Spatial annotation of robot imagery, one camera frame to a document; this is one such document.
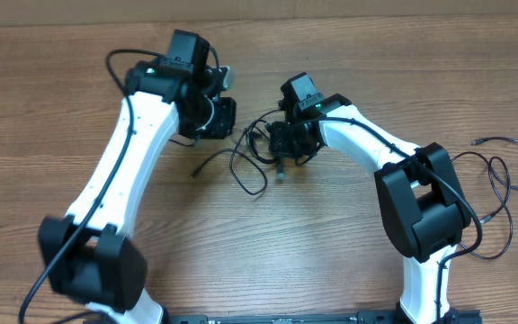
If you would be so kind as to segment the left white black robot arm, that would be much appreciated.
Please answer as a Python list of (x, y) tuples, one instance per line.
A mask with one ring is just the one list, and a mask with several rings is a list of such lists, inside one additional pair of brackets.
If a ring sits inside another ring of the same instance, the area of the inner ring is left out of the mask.
[(147, 183), (172, 137), (193, 144), (222, 140), (233, 130), (231, 70), (209, 65), (216, 55), (199, 34), (176, 30), (166, 53), (142, 50), (140, 61), (116, 80), (120, 115), (91, 178), (62, 218), (48, 216), (40, 224), (45, 267), (35, 288), (49, 283), (104, 323), (169, 320), (147, 292), (147, 260), (133, 245), (133, 230)]

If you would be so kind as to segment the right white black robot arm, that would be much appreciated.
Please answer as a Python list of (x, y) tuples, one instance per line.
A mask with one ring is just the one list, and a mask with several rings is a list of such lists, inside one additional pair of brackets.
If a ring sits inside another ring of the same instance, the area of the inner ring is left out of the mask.
[(365, 118), (340, 94), (324, 96), (307, 73), (281, 86), (284, 121), (269, 129), (270, 151), (302, 164), (322, 147), (336, 149), (370, 172), (385, 233), (403, 257), (403, 292), (392, 310), (359, 310), (355, 323), (479, 323), (447, 297), (450, 262), (469, 225), (482, 230), (467, 203), (448, 152), (420, 147)]

